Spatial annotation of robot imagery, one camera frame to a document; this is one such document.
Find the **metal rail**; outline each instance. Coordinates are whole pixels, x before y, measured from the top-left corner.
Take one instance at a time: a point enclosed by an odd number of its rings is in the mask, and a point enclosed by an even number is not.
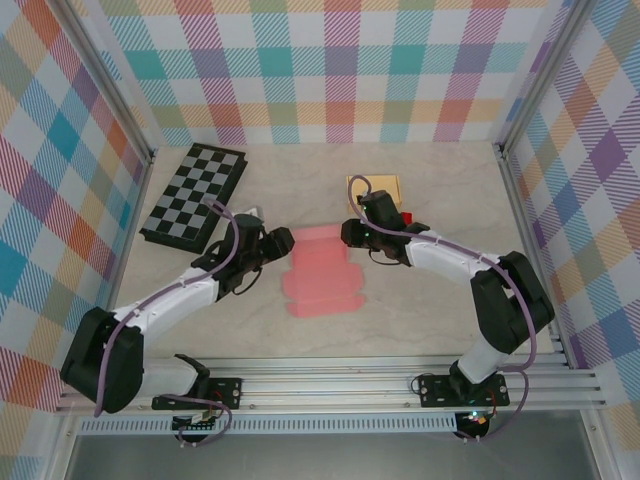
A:
[[[421,373],[444,374],[456,356],[363,357],[294,359],[204,359],[216,377],[240,377],[242,404],[239,413],[319,414],[461,412],[465,408],[420,407],[411,392],[411,381]],[[510,363],[522,363],[515,355]],[[572,370],[562,353],[538,355],[528,370],[531,383],[525,410],[579,410],[602,408],[605,398],[595,374]],[[520,402],[524,381],[517,373],[505,374],[513,410]],[[122,414],[153,414],[150,398],[137,398]],[[94,404],[69,389],[62,394],[58,412],[88,415]]]

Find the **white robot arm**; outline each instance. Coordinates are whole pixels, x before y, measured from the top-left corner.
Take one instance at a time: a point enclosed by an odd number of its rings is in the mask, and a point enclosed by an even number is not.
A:
[[[532,332],[535,337],[555,315],[527,258],[518,252],[504,256],[474,252],[442,238],[426,225],[406,224],[385,191],[367,193],[358,200],[364,215],[343,223],[345,244],[381,251],[400,264],[429,269],[471,286],[481,335],[454,362],[449,375],[421,379],[426,392],[421,395],[422,406],[484,406],[487,402],[490,406],[493,397],[499,405],[508,404],[504,378],[498,370]]]
[[[236,215],[235,222],[238,239],[232,257],[230,252],[236,239],[230,224],[225,238],[211,245],[167,287],[111,312],[97,307],[88,311],[62,366],[62,380],[93,401],[102,391],[102,408],[108,413],[122,410],[136,396],[169,394],[206,398],[213,389],[208,369],[185,355],[144,359],[144,351],[194,311],[231,292],[236,293],[235,289],[247,273],[259,274],[264,265],[286,256],[293,249],[293,236],[287,228],[280,227],[267,233],[262,220],[245,214]],[[227,257],[232,259],[224,268],[207,274]],[[125,319],[128,319],[126,325],[119,325]],[[113,347],[107,350],[105,347],[116,327],[121,328],[120,333],[113,341]],[[100,370],[105,355],[108,368],[101,387]]]

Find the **metal bracket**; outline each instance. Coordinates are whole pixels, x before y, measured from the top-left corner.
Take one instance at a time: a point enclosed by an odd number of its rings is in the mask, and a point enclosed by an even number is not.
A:
[[[509,392],[504,377],[499,374],[487,379],[485,388],[478,391],[468,402],[461,402],[458,394],[449,383],[449,375],[420,375],[418,377],[420,406],[433,407],[506,407],[509,405]]]
[[[231,410],[240,408],[242,396],[241,378],[209,378],[205,398],[222,403]],[[202,410],[205,405],[194,405],[188,400],[179,401],[165,397],[154,397],[151,401],[152,410]]]

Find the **beige table surface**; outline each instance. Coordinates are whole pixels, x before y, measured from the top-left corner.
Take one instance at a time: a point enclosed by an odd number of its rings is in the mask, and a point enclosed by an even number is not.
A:
[[[342,223],[350,174],[397,174],[414,220],[439,234],[485,252],[521,250],[521,242],[492,147],[485,142],[253,145],[239,147],[249,162],[229,207],[264,210],[268,230]],[[162,194],[187,148],[160,149],[138,229]],[[226,222],[220,221],[213,239]],[[464,353],[479,335],[468,286],[426,270],[362,265],[367,302],[358,311],[309,319],[286,310],[283,259],[268,265],[241,297],[228,296],[183,320],[149,347],[151,356],[185,353],[206,357],[388,356]],[[197,255],[145,242],[136,234],[118,306],[176,279]],[[551,352],[548,332],[540,352]]]

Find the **plaid wall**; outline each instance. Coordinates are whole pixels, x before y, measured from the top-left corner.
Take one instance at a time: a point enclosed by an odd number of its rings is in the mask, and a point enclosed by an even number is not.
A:
[[[74,1],[170,145],[488,139],[549,3]]]
[[[556,38],[558,38],[558,34],[562,30],[564,23],[567,20],[569,10],[571,10],[571,6],[573,5],[574,2],[575,0],[562,1],[562,6],[560,7],[560,10],[558,10],[558,13],[556,14],[556,18],[553,20],[553,24],[551,25],[551,28],[547,32],[547,36],[545,37],[544,42],[542,42],[542,46],[540,47],[540,50],[536,55],[536,59],[533,61],[533,63],[531,64],[531,67],[529,68],[529,71],[527,72],[527,76],[525,77],[525,80],[522,83],[520,90],[518,91],[518,96],[516,97],[516,100],[513,102],[513,105],[509,110],[507,119],[504,122],[504,125],[502,126],[502,128],[500,129],[500,133],[498,134],[498,137],[495,139],[492,138],[490,140],[496,141],[497,143],[503,143],[505,141],[505,138],[509,133],[509,129],[511,128],[511,125],[513,125],[513,120],[516,118],[516,115],[520,111],[520,106],[522,105],[522,102],[524,101],[525,98],[527,98],[527,95],[531,91],[533,82],[535,82],[536,78],[538,77],[540,67],[542,66],[542,63],[547,58],[549,51],[551,50],[551,46],[556,41]]]
[[[601,0],[515,151],[564,327],[640,471],[640,1]],[[638,471],[629,478],[638,478]]]
[[[143,163],[44,0],[0,3],[0,479],[35,478],[82,314],[104,305]]]

